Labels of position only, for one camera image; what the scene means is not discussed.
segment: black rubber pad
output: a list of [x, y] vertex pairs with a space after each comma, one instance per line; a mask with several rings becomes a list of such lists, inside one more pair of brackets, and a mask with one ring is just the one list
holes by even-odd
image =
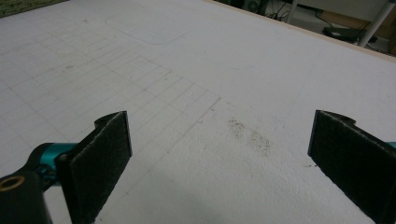
[[93, 223], [132, 156], [126, 112], [107, 115], [56, 160], [73, 223]]
[[308, 155], [374, 222], [395, 223], [396, 148], [354, 124], [317, 111]]

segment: smudge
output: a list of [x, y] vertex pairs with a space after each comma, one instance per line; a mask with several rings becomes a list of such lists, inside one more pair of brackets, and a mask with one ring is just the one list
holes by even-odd
[[256, 131], [252, 132], [248, 145], [263, 157], [268, 157], [270, 154], [270, 141]]
[[270, 155], [271, 142], [260, 133], [251, 131], [246, 126], [235, 118], [228, 120], [233, 137], [238, 141], [243, 141], [245, 144], [257, 152], [261, 157], [268, 157]]
[[244, 136], [245, 125], [243, 123], [231, 118], [228, 120], [228, 126], [235, 139], [240, 140]]

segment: white surface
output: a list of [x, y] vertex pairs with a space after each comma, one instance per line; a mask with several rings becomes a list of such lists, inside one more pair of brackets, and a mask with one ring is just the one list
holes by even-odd
[[389, 0], [299, 0], [298, 4], [372, 21]]
[[203, 1], [74, 0], [0, 30], [0, 175], [125, 109], [134, 155], [97, 223], [373, 223], [306, 153], [316, 109], [394, 140], [393, 59]]

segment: clamp jaw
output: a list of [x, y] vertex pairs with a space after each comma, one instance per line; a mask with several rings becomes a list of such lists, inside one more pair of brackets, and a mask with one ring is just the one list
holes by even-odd
[[1, 223], [52, 223], [43, 193], [62, 186], [73, 223], [93, 223], [117, 184], [132, 146], [126, 111], [98, 119], [78, 144], [45, 143], [0, 178]]

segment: wooden edge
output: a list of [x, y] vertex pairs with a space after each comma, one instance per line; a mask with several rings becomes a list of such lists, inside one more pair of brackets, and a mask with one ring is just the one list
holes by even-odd
[[308, 30], [305, 30], [303, 28], [287, 24], [287, 23], [285, 23], [283, 21], [275, 21], [275, 20], [266, 18], [264, 16], [257, 15], [255, 13], [252, 13], [252, 12], [249, 12], [249, 11], [245, 11], [245, 10], [237, 8], [237, 7], [231, 7], [231, 6], [228, 6], [228, 5], [213, 1], [213, 0], [204, 0], [204, 2], [208, 2], [210, 4], [218, 5], [218, 6], [221, 6], [221, 7], [227, 7], [229, 9], [231, 9], [231, 10], [242, 12], [242, 13], [245, 13], [247, 15], [254, 16], [254, 17], [260, 18], [260, 19], [265, 20], [265, 21], [270, 21], [270, 22], [276, 23], [278, 25], [287, 27], [287, 28], [289, 28], [291, 30], [295, 30], [295, 31], [298, 31], [298, 32], [301, 32], [301, 33], [304, 33], [304, 34], [307, 34], [307, 35], [312, 35], [312, 36], [318, 37], [320, 39], [326, 40], [328, 42], [332, 42], [334, 44], [338, 44], [338, 45], [341, 45], [341, 46], [349, 48], [349, 49], [354, 49], [354, 50], [357, 50], [359, 52], [370, 54], [372, 56], [375, 56], [377, 58], [386, 60], [386, 61], [391, 62], [391, 63], [396, 63], [396, 58], [394, 58], [392, 56], [388, 56], [388, 55], [383, 54], [383, 53], [375, 52], [375, 51], [372, 51], [370, 49], [365, 49], [365, 48], [362, 48], [362, 47], [359, 47], [359, 46], [356, 46], [356, 45], [353, 45], [353, 44], [348, 44], [348, 43], [346, 43], [344, 41], [333, 39], [333, 38], [330, 38], [330, 37], [328, 37], [326, 35], [317, 34], [317, 33], [314, 33], [312, 31], [308, 31]]

